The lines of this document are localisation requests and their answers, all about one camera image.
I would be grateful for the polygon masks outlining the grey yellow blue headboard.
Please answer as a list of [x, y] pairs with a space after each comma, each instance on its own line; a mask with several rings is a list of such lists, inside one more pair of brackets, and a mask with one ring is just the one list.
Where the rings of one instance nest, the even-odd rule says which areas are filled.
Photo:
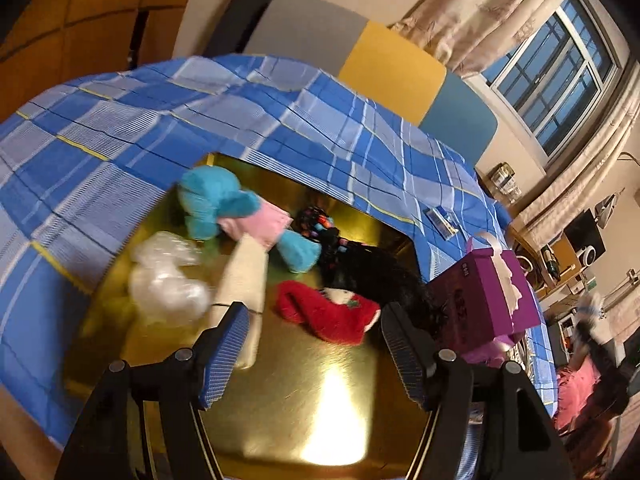
[[386, 26], [324, 0], [272, 0], [244, 51], [333, 75], [477, 165], [498, 128], [457, 74]]

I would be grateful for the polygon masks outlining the purple paper carton box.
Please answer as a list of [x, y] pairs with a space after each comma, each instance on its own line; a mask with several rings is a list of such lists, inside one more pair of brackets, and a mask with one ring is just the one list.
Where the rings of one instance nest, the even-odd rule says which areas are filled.
[[498, 238], [479, 232], [465, 255], [427, 283], [442, 324], [434, 336], [469, 364], [500, 366], [526, 330], [541, 323], [537, 299], [518, 258]]

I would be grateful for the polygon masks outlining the blue tempo tissue pack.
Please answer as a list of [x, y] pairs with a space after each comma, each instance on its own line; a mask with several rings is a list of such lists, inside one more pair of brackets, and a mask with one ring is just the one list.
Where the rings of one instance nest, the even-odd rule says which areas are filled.
[[444, 240], [451, 240], [458, 234], [456, 220], [443, 206], [425, 208], [424, 214]]

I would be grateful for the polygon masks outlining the window with white frame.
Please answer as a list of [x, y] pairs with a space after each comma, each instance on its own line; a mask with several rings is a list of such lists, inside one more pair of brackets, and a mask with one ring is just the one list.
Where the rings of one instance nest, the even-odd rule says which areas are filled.
[[621, 70], [593, 5], [563, 0], [533, 37], [486, 68], [483, 78], [547, 165], [576, 136]]

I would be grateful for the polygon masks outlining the beige long sock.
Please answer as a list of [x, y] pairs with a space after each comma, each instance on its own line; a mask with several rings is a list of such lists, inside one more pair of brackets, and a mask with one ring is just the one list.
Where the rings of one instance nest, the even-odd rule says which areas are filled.
[[268, 270], [266, 248], [248, 233], [236, 242], [217, 285], [214, 302], [209, 310], [210, 327], [216, 327], [232, 302], [242, 302], [250, 314], [248, 332], [235, 367], [246, 370], [255, 364], [262, 334], [262, 314], [265, 309]]

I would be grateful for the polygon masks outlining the black rolled mat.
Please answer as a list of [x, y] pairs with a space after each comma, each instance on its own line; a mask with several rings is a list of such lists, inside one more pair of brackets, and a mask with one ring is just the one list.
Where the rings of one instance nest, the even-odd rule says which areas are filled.
[[207, 41], [203, 55], [242, 53], [272, 0], [230, 0]]

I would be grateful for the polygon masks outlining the gold metal tin tray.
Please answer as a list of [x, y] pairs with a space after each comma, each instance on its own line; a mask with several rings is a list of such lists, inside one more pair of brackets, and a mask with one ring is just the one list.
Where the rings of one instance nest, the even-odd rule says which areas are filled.
[[[107, 364], [157, 362], [192, 344], [198, 326], [148, 325], [128, 296], [134, 248], [158, 231], [182, 233], [168, 192], [105, 274], [66, 352], [64, 386], [87, 399]], [[270, 252], [255, 363], [236, 370], [203, 414], [222, 473], [231, 479], [391, 479], [407, 472], [426, 422], [406, 396], [379, 330], [356, 347], [329, 344], [274, 310], [290, 272]]]

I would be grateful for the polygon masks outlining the wooden wardrobe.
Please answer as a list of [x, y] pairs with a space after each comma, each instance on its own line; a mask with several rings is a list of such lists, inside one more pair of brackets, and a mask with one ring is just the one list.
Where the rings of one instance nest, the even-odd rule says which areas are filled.
[[56, 84], [168, 60], [188, 0], [30, 0], [1, 40], [1, 116]]

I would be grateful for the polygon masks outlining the blue plaid bed sheet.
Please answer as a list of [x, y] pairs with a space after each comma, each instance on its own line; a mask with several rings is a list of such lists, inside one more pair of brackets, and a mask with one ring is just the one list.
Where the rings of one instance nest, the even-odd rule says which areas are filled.
[[[78, 408], [64, 353], [138, 224], [186, 170], [220, 153], [306, 184], [413, 241], [424, 278], [509, 218], [453, 148], [289, 58], [179, 58], [80, 77], [1, 126], [1, 382], [56, 444]], [[424, 209], [443, 206], [444, 240]]]

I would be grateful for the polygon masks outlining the jars on desk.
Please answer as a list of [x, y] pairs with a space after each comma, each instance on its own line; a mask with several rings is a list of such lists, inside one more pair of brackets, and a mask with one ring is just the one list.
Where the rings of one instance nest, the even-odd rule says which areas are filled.
[[516, 182], [515, 171], [508, 162], [500, 162], [491, 171], [489, 177], [489, 192], [493, 198], [501, 203], [513, 205], [517, 202], [522, 190]]

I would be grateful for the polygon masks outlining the floral beige curtain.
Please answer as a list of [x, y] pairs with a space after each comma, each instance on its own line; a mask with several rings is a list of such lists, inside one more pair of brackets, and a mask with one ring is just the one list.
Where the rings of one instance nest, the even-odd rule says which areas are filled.
[[563, 0], [422, 0], [392, 29], [461, 77], [534, 36]]

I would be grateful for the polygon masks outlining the blue plush toy pink shirt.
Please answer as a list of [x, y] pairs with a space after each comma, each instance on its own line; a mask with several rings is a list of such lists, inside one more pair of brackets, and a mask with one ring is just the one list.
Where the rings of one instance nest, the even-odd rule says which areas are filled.
[[321, 246], [292, 230], [288, 212], [241, 188], [227, 169], [195, 167], [182, 176], [177, 191], [191, 240], [206, 242], [219, 233], [239, 240], [247, 234], [267, 250], [277, 248], [292, 273], [308, 272], [320, 258]]

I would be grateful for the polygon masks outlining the clear plastic bag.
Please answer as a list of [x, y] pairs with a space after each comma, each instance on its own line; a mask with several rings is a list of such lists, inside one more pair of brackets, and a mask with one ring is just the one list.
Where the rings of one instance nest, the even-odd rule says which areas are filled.
[[132, 261], [129, 296], [146, 324], [185, 326], [208, 310], [209, 284], [188, 278], [182, 270], [202, 263], [200, 250], [190, 240], [156, 232], [134, 248]]

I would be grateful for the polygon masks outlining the black monitor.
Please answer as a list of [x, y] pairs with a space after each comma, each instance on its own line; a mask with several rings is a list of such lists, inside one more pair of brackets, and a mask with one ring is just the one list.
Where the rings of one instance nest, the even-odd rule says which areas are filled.
[[605, 253], [600, 228], [590, 209], [584, 210], [564, 229], [583, 268], [591, 266]]

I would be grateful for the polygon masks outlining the red white christmas sock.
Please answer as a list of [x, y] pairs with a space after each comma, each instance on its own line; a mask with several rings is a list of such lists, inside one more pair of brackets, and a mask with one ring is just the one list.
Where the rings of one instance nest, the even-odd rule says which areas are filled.
[[331, 344], [359, 346], [376, 323], [380, 306], [345, 289], [314, 289], [296, 281], [278, 287], [277, 314]]

